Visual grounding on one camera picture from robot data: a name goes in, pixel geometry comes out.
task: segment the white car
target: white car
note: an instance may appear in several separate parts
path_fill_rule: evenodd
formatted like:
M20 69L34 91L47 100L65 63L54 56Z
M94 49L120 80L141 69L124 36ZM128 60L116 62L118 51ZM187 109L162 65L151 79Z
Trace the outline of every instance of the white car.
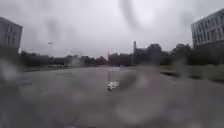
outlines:
M119 88L119 82L109 82L108 91L112 91L115 88Z

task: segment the white building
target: white building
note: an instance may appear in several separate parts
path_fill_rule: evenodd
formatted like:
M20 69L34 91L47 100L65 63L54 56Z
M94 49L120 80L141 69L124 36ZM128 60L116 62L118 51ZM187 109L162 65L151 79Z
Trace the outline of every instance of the white building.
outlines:
M191 25L193 45L224 42L224 9Z
M0 17L0 59L15 59L23 27Z

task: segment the pavement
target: pavement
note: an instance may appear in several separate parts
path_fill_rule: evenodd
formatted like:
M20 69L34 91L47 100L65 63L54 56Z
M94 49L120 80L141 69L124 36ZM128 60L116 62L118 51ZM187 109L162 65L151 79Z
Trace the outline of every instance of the pavement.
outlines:
M156 68L118 69L123 90L107 91L111 68L21 73L1 85L0 128L70 126L223 127L224 87L207 80L173 78Z

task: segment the overcast sky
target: overcast sky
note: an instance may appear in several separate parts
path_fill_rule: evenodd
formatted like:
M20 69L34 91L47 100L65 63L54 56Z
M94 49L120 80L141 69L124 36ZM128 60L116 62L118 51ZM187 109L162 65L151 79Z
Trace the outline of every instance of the overcast sky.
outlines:
M24 27L22 50L97 57L130 53L134 40L164 50L192 44L191 23L223 6L223 0L0 0L0 16Z

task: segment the distant building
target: distant building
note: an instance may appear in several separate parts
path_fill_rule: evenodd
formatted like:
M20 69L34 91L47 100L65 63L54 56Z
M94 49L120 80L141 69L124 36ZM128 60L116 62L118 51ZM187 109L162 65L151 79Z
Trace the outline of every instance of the distant building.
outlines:
M193 45L224 43L224 9L191 25Z
M22 26L0 17L0 59L17 58L22 29Z

